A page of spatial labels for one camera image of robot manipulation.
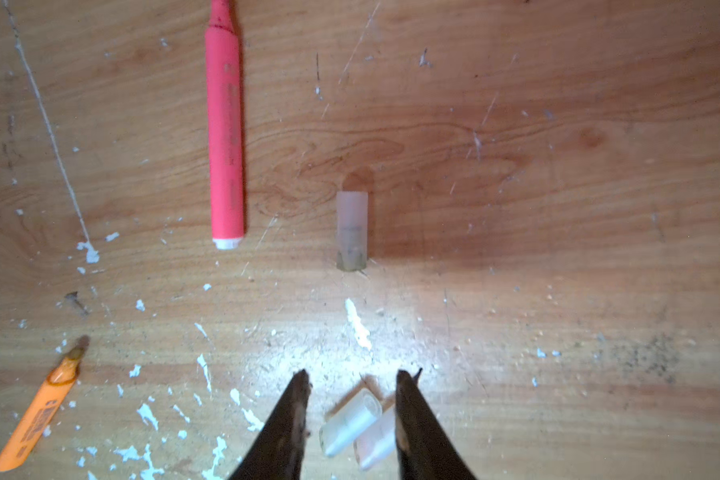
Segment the translucent frosted pen cap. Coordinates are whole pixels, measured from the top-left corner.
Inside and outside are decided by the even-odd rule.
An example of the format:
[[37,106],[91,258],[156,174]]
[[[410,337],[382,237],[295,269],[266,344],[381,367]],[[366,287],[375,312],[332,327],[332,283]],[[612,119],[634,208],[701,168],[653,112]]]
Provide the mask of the translucent frosted pen cap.
[[368,193],[339,191],[337,201],[337,267],[359,271],[368,260]]

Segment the pink highlighter pen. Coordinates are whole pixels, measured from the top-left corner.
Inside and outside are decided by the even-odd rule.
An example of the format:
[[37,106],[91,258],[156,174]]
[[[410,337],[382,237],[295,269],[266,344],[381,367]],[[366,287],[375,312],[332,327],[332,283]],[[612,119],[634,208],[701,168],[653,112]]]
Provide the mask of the pink highlighter pen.
[[205,33],[212,241],[234,250],[245,235],[240,42],[228,1],[210,2]]

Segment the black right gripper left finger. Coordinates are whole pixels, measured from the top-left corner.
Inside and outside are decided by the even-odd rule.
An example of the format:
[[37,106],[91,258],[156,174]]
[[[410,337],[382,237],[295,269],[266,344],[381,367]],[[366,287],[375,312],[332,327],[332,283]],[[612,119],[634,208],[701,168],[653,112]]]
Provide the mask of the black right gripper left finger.
[[310,393],[309,375],[302,369],[293,375],[230,480],[300,478],[309,437],[306,414]]

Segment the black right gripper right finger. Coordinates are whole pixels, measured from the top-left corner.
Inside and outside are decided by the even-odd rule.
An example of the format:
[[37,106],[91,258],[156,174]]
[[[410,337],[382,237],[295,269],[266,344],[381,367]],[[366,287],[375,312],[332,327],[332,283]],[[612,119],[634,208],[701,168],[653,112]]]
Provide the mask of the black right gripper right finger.
[[465,464],[418,388],[415,375],[399,370],[395,392],[395,443],[401,479],[471,479]]

